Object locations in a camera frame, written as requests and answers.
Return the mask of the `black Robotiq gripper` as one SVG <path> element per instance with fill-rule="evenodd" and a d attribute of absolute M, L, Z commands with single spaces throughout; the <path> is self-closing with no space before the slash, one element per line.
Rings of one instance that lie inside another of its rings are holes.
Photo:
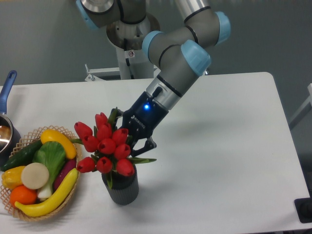
<path fill-rule="evenodd" d="M 118 108 L 111 110 L 110 125 L 112 128 L 116 128 L 118 119 L 122 117 L 121 127 L 128 130 L 128 134 L 132 136 L 132 141 L 146 138 L 142 148 L 132 150 L 132 157 L 156 148 L 156 143 L 151 138 L 151 135 L 155 127 L 159 125 L 169 112 L 156 102 L 156 97 L 160 94 L 161 91 L 154 91 L 150 96 L 145 91 L 127 111 L 123 112 Z"/>

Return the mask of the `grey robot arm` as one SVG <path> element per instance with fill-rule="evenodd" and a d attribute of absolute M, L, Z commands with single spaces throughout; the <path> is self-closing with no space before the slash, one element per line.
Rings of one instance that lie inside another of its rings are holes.
<path fill-rule="evenodd" d="M 137 78 L 157 67 L 160 72 L 127 111 L 118 111 L 127 128 L 130 146 L 145 140 L 138 156 L 156 147 L 153 130 L 211 64 L 207 48 L 227 40 L 229 18 L 214 12 L 206 0 L 178 0 L 184 26 L 171 32 L 159 30 L 158 21 L 146 11 L 144 0 L 78 0 L 85 23 L 105 27 L 110 43 L 117 49 L 120 74 Z"/>

